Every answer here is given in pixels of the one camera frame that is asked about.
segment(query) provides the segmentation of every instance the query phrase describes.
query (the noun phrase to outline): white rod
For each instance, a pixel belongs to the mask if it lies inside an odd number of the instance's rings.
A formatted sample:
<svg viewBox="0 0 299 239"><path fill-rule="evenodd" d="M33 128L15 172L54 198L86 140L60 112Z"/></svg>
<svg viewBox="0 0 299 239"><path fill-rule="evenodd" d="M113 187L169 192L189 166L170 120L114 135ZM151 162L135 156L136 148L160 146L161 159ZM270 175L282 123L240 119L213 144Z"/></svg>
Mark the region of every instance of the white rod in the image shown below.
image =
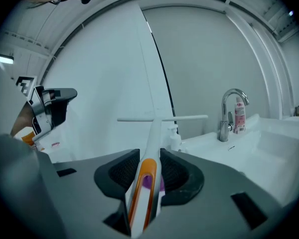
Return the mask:
<svg viewBox="0 0 299 239"><path fill-rule="evenodd" d="M208 115L179 116L171 118L160 118L162 121L180 121L180 120L201 120L208 119ZM154 118L118 118L118 121L125 122L152 122Z"/></svg>

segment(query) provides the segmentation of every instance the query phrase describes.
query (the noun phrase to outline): soap bottle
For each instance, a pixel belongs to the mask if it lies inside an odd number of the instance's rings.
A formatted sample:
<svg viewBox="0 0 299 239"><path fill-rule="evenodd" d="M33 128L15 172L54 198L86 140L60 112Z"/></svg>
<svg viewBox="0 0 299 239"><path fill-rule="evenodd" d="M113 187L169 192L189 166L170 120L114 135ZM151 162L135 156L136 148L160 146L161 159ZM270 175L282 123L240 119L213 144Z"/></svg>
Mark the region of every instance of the soap bottle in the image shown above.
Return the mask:
<svg viewBox="0 0 299 239"><path fill-rule="evenodd" d="M174 151L181 151L181 137L177 133L178 125L172 125L169 127L171 130L171 136L170 136L170 148Z"/></svg>
<svg viewBox="0 0 299 239"><path fill-rule="evenodd" d="M244 133L246 131L245 123L246 123L245 104L240 97L237 97L236 105L235 105L234 133L236 134Z"/></svg>

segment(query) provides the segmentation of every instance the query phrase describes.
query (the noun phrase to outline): white sink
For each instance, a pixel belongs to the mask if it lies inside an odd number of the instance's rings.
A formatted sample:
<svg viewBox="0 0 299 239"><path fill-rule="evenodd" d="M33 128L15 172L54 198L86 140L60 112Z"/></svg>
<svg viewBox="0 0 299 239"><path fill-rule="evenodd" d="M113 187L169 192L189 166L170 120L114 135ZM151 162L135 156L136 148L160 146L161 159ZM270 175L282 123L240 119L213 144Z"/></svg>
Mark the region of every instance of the white sink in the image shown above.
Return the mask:
<svg viewBox="0 0 299 239"><path fill-rule="evenodd" d="M299 122L246 120L246 133L229 133L220 142L216 133L187 139L184 152L240 171L285 206L299 195Z"/></svg>

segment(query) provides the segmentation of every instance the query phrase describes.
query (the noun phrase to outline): ceiling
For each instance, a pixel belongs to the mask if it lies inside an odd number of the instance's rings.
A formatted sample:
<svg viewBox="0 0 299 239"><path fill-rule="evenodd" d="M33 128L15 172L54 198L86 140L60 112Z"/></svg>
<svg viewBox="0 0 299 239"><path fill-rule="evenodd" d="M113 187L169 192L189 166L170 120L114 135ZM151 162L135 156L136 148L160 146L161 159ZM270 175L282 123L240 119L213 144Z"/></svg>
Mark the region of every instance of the ceiling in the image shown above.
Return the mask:
<svg viewBox="0 0 299 239"><path fill-rule="evenodd" d="M14 79L20 75L37 76L40 83L49 63L56 59L55 52L80 22L117 1L120 0L91 0L81 4L79 0L68 0L31 9L29 2L20 2L0 31L0 54L14 57L13 65L4 65L6 72ZM280 0L223 1L261 21L278 41L299 29Z"/></svg>

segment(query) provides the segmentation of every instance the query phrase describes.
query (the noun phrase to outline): faucet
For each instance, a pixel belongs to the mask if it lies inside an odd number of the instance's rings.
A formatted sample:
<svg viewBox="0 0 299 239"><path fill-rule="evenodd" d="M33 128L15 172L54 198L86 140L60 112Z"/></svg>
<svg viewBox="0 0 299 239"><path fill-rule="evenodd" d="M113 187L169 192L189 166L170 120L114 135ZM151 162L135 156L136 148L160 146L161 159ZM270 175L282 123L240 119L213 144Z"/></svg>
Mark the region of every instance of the faucet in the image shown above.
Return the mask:
<svg viewBox="0 0 299 239"><path fill-rule="evenodd" d="M228 141L228 130L232 129L232 126L229 125L227 121L227 107L226 107L227 98L231 94L239 95L246 106L249 104L247 95L239 89L230 89L224 94L222 100L222 107L221 107L222 121L220 122L220 136L219 136L220 141Z"/></svg>

